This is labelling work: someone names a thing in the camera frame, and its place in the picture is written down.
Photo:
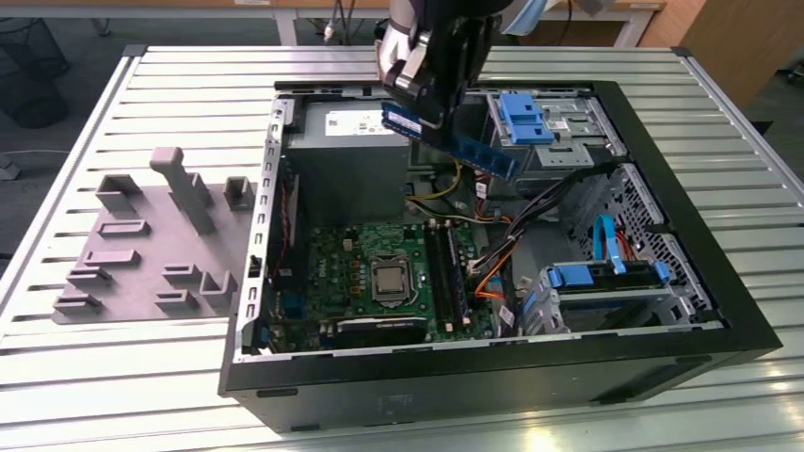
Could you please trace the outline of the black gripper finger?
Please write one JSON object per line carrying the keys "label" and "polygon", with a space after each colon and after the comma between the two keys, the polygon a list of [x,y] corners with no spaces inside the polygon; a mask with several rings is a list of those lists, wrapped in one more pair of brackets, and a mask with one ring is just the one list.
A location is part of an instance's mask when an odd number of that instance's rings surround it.
{"label": "black gripper finger", "polygon": [[425,94],[423,80],[425,45],[429,37],[422,32],[409,39],[409,32],[390,26],[381,39],[381,83],[387,94],[431,128],[449,122],[455,106],[443,113],[430,96]]}

